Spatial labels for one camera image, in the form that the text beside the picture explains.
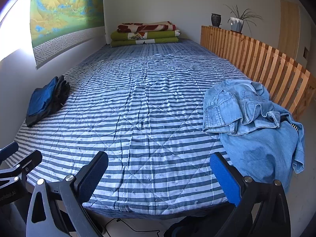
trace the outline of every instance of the folded blanket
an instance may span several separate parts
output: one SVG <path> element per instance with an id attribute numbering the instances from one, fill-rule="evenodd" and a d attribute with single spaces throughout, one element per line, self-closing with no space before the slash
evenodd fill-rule
<path id="1" fill-rule="evenodd" d="M 154 23 L 122 23 L 122 25 L 137 25 L 137 26 L 143 26 L 143 25 L 172 25 L 170 21 L 160 21 L 160 22 L 154 22 Z"/>
<path id="2" fill-rule="evenodd" d="M 118 25 L 118 32 L 130 33 L 130 32 L 152 32 L 152 31 L 175 31 L 176 26 L 173 24 L 144 24 L 144 23 L 123 23 Z"/>
<path id="3" fill-rule="evenodd" d="M 111 47 L 133 45 L 133 44 L 144 44 L 144 43 L 167 43 L 167 42 L 178 42 L 178 37 L 169 38 L 155 38 L 146 40 L 126 40 L 126 41 L 112 41 Z"/>
<path id="4" fill-rule="evenodd" d="M 123 40 L 141 40 L 141 39 L 156 39 L 156 38 L 168 38 L 178 37 L 181 34 L 179 30 L 175 31 L 153 31 L 153 32 L 141 32 L 141 33 L 119 33 L 117 31 L 111 34 L 113 41 Z"/>

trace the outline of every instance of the wooden door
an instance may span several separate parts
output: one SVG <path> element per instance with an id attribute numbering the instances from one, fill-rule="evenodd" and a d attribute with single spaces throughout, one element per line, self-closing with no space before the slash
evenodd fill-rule
<path id="1" fill-rule="evenodd" d="M 281 0 L 281 29 L 278 49 L 296 59 L 300 38 L 300 10 L 296 3 Z"/>

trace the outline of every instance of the mattress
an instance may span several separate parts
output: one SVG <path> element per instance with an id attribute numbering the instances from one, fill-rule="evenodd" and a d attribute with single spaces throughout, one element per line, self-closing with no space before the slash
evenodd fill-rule
<path id="1" fill-rule="evenodd" d="M 246 76 L 190 40 L 110 48 L 64 74 L 64 107 L 32 128 L 24 123 L 11 166 L 37 149 L 28 174 L 59 181 L 98 151 L 109 166 L 84 207 L 108 217 L 168 219 L 227 201 L 209 166 L 221 152 L 217 134 L 202 132 L 203 95 L 214 84 Z"/>

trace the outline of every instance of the wooden slat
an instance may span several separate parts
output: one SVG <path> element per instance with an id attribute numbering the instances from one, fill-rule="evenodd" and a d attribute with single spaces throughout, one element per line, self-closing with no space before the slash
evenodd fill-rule
<path id="1" fill-rule="evenodd" d="M 248 68 L 249 68 L 249 64 L 250 64 L 250 60 L 252 59 L 252 50 L 253 50 L 253 41 L 254 41 L 254 39 L 253 38 L 251 38 L 250 39 L 250 46 L 249 46 L 249 50 L 248 50 L 248 56 L 247 56 L 247 61 L 246 61 L 246 65 L 245 65 L 245 69 L 244 69 L 244 74 L 246 75 L 246 76 L 248 76 L 249 77 L 249 75 L 247 74 L 248 73 Z"/>
<path id="2" fill-rule="evenodd" d="M 222 58 L 224 58 L 224 59 L 226 58 L 226 54 L 227 54 L 228 40 L 229 40 L 229 32 L 227 31 L 226 35 L 225 35 L 224 52 L 223 52 L 223 56 L 222 56 Z"/>
<path id="3" fill-rule="evenodd" d="M 292 97 L 293 95 L 293 92 L 295 91 L 295 88 L 296 88 L 296 85 L 298 83 L 298 80 L 300 78 L 300 75 L 301 75 L 301 71 L 298 69 L 298 68 L 293 68 L 295 74 L 294 74 L 294 77 L 292 79 L 292 82 L 291 82 L 291 85 L 290 85 L 290 88 L 288 89 L 288 92 L 281 104 L 282 107 L 286 108 L 289 101 L 290 101 L 290 98 Z"/>
<path id="4" fill-rule="evenodd" d="M 238 59 L 238 54 L 240 53 L 240 46 L 241 45 L 242 45 L 241 35 L 238 34 L 238 35 L 236 35 L 236 47 L 234 50 L 234 56 L 233 56 L 233 61 L 232 61 L 232 64 L 235 65 L 235 67 L 237 67 L 237 59 Z"/>
<path id="5" fill-rule="evenodd" d="M 219 56 L 222 58 L 224 57 L 224 47 L 225 47 L 226 35 L 227 35 L 227 31 L 223 29 L 222 30 L 221 51 L 219 53 Z"/>
<path id="6" fill-rule="evenodd" d="M 215 49 L 215 54 L 218 55 L 218 51 L 220 49 L 220 42 L 221 42 L 221 29 L 217 29 L 217 40 L 216 40 L 216 49 Z"/>
<path id="7" fill-rule="evenodd" d="M 213 46 L 215 45 L 215 32 L 214 32 L 214 28 L 210 29 L 210 35 L 212 37 L 212 39 L 210 40 L 210 44 L 209 44 L 209 51 L 212 51 Z"/>
<path id="8" fill-rule="evenodd" d="M 303 81 L 301 83 L 301 86 L 297 92 L 297 95 L 295 96 L 295 99 L 293 101 L 293 104 L 291 105 L 290 109 L 289 109 L 289 112 L 290 113 L 293 113 L 294 110 L 296 109 L 297 105 L 300 103 L 302 97 L 303 97 L 303 94 L 305 92 L 305 89 L 306 89 L 306 86 L 307 86 L 307 83 L 308 83 L 308 79 L 309 79 L 309 76 L 310 76 L 310 72 L 309 71 L 306 71 L 305 74 L 303 75 Z"/>
<path id="9" fill-rule="evenodd" d="M 232 35 L 232 32 L 228 32 L 228 46 L 227 46 L 227 53 L 225 55 L 225 59 L 226 60 L 229 60 L 229 56 L 230 56 L 230 50 L 232 48 L 232 40 L 233 39 L 233 35 Z"/>
<path id="10" fill-rule="evenodd" d="M 204 29 L 203 39 L 204 39 L 203 46 L 206 48 L 207 47 L 206 43 L 208 42 L 207 28 Z"/>
<path id="11" fill-rule="evenodd" d="M 259 55 L 259 60 L 258 60 L 258 64 L 257 64 L 257 68 L 256 68 L 256 71 L 255 71 L 255 75 L 253 77 L 253 80 L 255 82 L 258 82 L 259 79 L 260 79 L 261 69 L 262 69 L 263 64 L 264 64 L 263 58 L 264 58 L 264 56 L 267 53 L 267 50 L 266 50 L 265 47 L 266 47 L 266 44 L 262 43 L 261 51 L 260 51 L 260 55 Z"/>
<path id="12" fill-rule="evenodd" d="M 246 61 L 246 59 L 248 57 L 248 53 L 249 53 L 249 48 L 248 48 L 248 46 L 250 45 L 249 40 L 250 40 L 250 37 L 245 37 L 245 39 L 244 39 L 244 42 L 245 42 L 244 51 L 243 51 L 243 56 L 242 56 L 242 60 L 240 63 L 241 66 L 239 68 L 242 72 L 244 72 L 245 61 Z"/>
<path id="13" fill-rule="evenodd" d="M 236 67 L 238 69 L 240 69 L 241 67 L 241 60 L 242 60 L 242 55 L 243 55 L 243 52 L 244 52 L 244 48 L 245 48 L 245 36 L 244 35 L 241 35 L 241 38 L 240 38 L 240 44 L 239 44 L 239 48 L 238 48 L 238 56 L 237 56 L 237 62 L 236 62 Z"/>
<path id="14" fill-rule="evenodd" d="M 203 28 L 201 29 L 201 41 L 200 41 L 201 46 L 205 47 L 205 41 L 206 41 L 206 37 L 205 37 L 205 27 L 203 27 Z"/>
<path id="15" fill-rule="evenodd" d="M 209 41 L 207 42 L 207 49 L 210 51 L 211 50 L 211 44 L 212 44 L 213 39 L 214 39 L 214 33 L 213 33 L 211 28 L 208 29 L 207 36 L 209 38 Z"/>
<path id="16" fill-rule="evenodd" d="M 215 47 L 214 47 L 214 50 L 213 52 L 216 53 L 216 50 L 218 49 L 218 45 L 219 45 L 219 29 L 215 29 Z"/>
<path id="17" fill-rule="evenodd" d="M 201 27 L 201 37 L 200 37 L 200 45 L 203 46 L 203 31 L 204 31 L 204 26 Z"/>
<path id="18" fill-rule="evenodd" d="M 260 41 L 256 41 L 256 45 L 255 45 L 255 51 L 254 54 L 252 56 L 252 63 L 251 63 L 251 67 L 250 67 L 250 71 L 249 71 L 249 78 L 253 79 L 253 75 L 255 73 L 256 70 L 256 61 L 257 61 L 257 57 L 259 56 L 259 45 L 260 45 Z"/>
<path id="19" fill-rule="evenodd" d="M 268 50 L 267 50 L 267 56 L 265 57 L 265 61 L 264 61 L 263 69 L 262 69 L 262 72 L 261 72 L 261 76 L 260 76 L 260 79 L 259 79 L 259 82 L 261 84 L 263 84 L 263 85 L 265 84 L 264 80 L 265 80 L 266 73 L 268 72 L 268 66 L 269 66 L 269 63 L 270 63 L 271 52 L 272 52 L 272 46 L 269 46 Z"/>
<path id="20" fill-rule="evenodd" d="M 284 78 L 283 78 L 283 82 L 282 82 L 281 87 L 280 87 L 280 89 L 279 89 L 279 91 L 278 91 L 278 93 L 277 93 L 277 96 L 276 96 L 276 98 L 274 99 L 274 102 L 275 102 L 275 103 L 279 103 L 279 101 L 280 101 L 280 99 L 281 99 L 281 97 L 282 97 L 282 95 L 283 95 L 283 92 L 284 92 L 284 90 L 285 90 L 285 88 L 286 88 L 286 86 L 287 86 L 287 84 L 288 84 L 288 81 L 289 81 L 289 79 L 290 79 L 292 70 L 293 70 L 293 64 L 291 64 L 290 62 L 287 62 L 286 64 L 287 64 L 287 67 L 288 67 L 288 68 L 287 68 L 287 70 L 286 70 L 285 76 L 284 76 Z"/>
<path id="21" fill-rule="evenodd" d="M 277 71 L 277 75 L 276 75 L 276 78 L 274 79 L 274 82 L 273 82 L 273 85 L 272 85 L 272 88 L 270 90 L 270 97 L 273 97 L 274 95 L 274 92 L 277 88 L 277 85 L 279 83 L 279 80 L 281 78 L 281 75 L 282 75 L 282 71 L 283 71 L 283 68 L 284 68 L 284 64 L 285 64 L 285 59 L 286 59 L 286 54 L 282 54 L 282 57 L 281 57 L 281 62 L 280 62 L 280 65 L 279 65 L 279 68 L 278 68 L 278 71 Z"/>
<path id="22" fill-rule="evenodd" d="M 230 63 L 233 64 L 233 55 L 234 55 L 234 50 L 235 50 L 235 46 L 236 46 L 236 33 L 233 32 L 232 33 L 232 44 L 231 44 L 231 48 L 230 48 L 230 53 L 229 53 L 229 61 Z"/>
<path id="23" fill-rule="evenodd" d="M 214 52 L 216 47 L 216 29 L 213 29 L 213 43 L 212 43 L 212 47 L 211 47 L 211 51 Z"/>
<path id="24" fill-rule="evenodd" d="M 270 68 L 270 72 L 269 72 L 267 81 L 264 84 L 264 87 L 266 87 L 267 89 L 268 89 L 268 87 L 270 85 L 270 82 L 272 80 L 273 73 L 274 73 L 274 70 L 275 70 L 278 58 L 279 58 L 279 50 L 276 49 L 274 54 L 273 54 L 273 61 L 272 61 L 272 64 L 271 64 L 271 68 Z"/>

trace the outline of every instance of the light blue denim jacket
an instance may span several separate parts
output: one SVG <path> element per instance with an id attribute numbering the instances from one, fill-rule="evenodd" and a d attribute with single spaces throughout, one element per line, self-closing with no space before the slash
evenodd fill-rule
<path id="1" fill-rule="evenodd" d="M 251 80 L 227 80 L 204 95 L 204 132 L 219 133 L 234 166 L 258 182 L 290 182 L 304 170 L 304 129 L 266 88 Z M 280 122 L 281 116 L 287 121 Z M 297 126 L 298 131 L 290 124 Z"/>

